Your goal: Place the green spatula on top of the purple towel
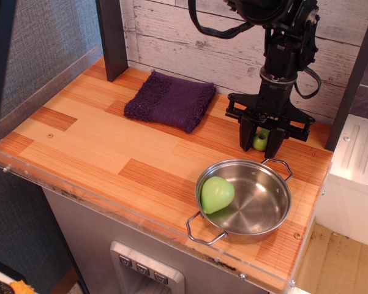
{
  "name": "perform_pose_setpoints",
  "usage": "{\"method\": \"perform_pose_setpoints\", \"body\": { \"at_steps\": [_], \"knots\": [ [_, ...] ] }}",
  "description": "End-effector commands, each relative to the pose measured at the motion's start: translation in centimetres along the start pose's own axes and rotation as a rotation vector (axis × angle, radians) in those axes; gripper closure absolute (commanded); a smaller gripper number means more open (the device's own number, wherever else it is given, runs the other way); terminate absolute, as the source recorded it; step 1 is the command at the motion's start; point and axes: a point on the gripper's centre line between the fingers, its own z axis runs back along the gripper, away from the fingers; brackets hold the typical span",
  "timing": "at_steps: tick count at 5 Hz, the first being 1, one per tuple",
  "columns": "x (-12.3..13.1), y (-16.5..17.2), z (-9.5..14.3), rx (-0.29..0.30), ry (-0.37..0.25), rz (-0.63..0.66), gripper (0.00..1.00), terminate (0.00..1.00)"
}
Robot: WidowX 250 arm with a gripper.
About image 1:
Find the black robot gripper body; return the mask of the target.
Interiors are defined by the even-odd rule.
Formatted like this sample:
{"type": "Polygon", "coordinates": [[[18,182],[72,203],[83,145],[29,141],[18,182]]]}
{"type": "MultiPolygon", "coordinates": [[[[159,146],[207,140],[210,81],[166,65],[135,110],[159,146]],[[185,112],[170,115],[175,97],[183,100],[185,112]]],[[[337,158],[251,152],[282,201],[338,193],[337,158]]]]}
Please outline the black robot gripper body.
{"type": "Polygon", "coordinates": [[[258,127],[268,130],[284,129],[290,132],[291,138],[307,141],[315,119],[296,108],[290,101],[296,80],[296,76],[278,80],[262,77],[258,94],[228,95],[226,115],[237,119],[238,123],[243,116],[248,116],[258,127]]]}

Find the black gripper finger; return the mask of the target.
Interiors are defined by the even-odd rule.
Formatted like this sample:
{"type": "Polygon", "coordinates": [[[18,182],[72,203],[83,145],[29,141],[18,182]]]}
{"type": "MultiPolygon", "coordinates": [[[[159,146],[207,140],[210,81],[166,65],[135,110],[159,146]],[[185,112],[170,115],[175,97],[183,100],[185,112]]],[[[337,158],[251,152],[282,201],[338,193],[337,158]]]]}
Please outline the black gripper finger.
{"type": "Polygon", "coordinates": [[[256,134],[258,124],[248,116],[243,116],[239,127],[239,144],[244,151],[248,151],[253,145],[253,138],[256,134]]]}
{"type": "Polygon", "coordinates": [[[274,158],[283,141],[290,137],[290,132],[284,129],[273,129],[268,135],[268,142],[265,149],[265,159],[274,158]]]}

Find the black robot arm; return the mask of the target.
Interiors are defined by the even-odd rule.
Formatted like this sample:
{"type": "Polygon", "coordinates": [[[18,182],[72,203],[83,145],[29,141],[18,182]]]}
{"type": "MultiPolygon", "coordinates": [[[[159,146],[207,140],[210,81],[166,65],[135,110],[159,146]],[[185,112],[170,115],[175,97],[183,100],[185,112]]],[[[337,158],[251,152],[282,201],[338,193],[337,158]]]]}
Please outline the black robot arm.
{"type": "Polygon", "coordinates": [[[310,75],[318,85],[321,79],[309,64],[315,61],[315,44],[320,19],[316,1],[228,1],[252,26],[265,29],[265,64],[260,70],[258,94],[228,95],[226,115],[237,119],[239,144],[248,151],[254,146],[259,128],[269,132],[265,158],[273,158],[285,139],[306,141],[315,119],[290,101],[297,91],[298,72],[310,75]]]}

